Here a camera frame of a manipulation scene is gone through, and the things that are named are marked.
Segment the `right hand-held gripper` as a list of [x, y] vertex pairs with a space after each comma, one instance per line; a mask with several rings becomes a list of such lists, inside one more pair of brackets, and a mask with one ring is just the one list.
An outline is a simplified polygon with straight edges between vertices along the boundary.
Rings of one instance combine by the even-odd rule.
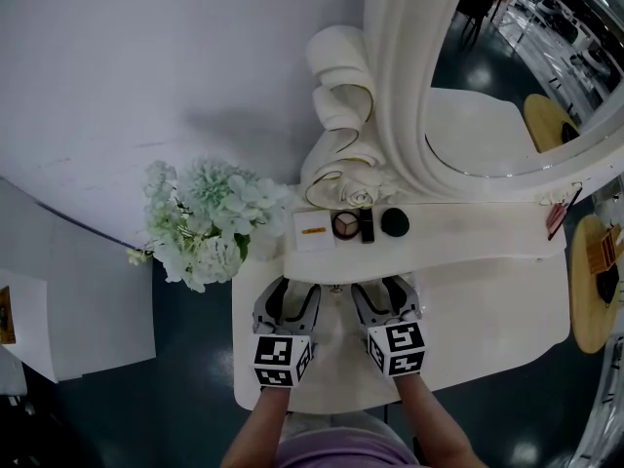
[[384, 277], [382, 284], [393, 314], [399, 316], [388, 322], [388, 309], [378, 309], [360, 284], [350, 288], [361, 325], [373, 326], [367, 328], [367, 352], [385, 377], [420, 374], [425, 360], [425, 331], [418, 293], [399, 275]]

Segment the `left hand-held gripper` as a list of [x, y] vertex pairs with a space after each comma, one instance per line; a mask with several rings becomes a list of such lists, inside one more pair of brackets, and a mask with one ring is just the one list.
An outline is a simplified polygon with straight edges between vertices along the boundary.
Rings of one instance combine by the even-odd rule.
[[253, 319], [257, 323], [250, 338], [250, 366], [260, 387], [297, 387], [314, 359], [316, 325], [321, 301], [321, 287], [313, 285], [296, 315], [284, 319], [284, 297], [289, 280], [279, 277], [257, 298]]

